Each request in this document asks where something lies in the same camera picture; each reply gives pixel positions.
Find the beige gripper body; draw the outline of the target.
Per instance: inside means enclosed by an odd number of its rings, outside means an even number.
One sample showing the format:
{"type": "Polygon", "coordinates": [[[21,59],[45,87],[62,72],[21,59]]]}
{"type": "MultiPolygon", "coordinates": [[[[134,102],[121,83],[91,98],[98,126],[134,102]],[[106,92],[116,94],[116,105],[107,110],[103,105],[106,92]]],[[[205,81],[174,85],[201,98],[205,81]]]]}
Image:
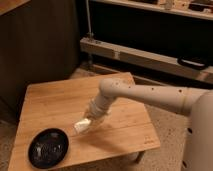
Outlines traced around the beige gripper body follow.
{"type": "Polygon", "coordinates": [[[90,113],[88,119],[90,120],[101,119],[102,122],[104,121],[105,117],[109,114],[109,110],[105,110],[98,107],[94,100],[91,100],[89,102],[89,105],[85,112],[90,113]]]}

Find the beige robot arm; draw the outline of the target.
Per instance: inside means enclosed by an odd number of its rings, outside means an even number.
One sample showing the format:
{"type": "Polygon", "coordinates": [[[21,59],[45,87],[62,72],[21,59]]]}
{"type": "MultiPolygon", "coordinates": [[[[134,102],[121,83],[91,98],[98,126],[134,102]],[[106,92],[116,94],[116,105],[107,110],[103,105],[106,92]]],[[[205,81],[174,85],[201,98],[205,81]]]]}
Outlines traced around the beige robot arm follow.
{"type": "Polygon", "coordinates": [[[120,78],[105,78],[100,81],[98,94],[89,102],[75,129],[84,132],[97,127],[117,98],[188,115],[190,123],[181,171],[213,171],[213,89],[131,85],[120,78]]]}

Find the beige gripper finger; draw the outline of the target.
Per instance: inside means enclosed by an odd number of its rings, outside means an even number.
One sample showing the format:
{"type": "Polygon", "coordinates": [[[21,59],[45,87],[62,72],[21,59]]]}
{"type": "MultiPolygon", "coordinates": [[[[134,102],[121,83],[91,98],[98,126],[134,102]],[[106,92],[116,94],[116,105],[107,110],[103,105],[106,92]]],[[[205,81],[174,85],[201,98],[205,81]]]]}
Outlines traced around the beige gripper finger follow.
{"type": "Polygon", "coordinates": [[[102,120],[101,119],[97,119],[97,120],[84,119],[83,123],[82,123],[81,132],[82,133],[89,132],[89,131],[97,128],[101,124],[102,124],[102,120]]]}
{"type": "Polygon", "coordinates": [[[85,119],[88,119],[89,118],[89,114],[90,113],[84,113],[84,115],[82,116],[82,118],[81,118],[81,120],[80,121],[82,121],[82,120],[85,120],[85,119]]]}

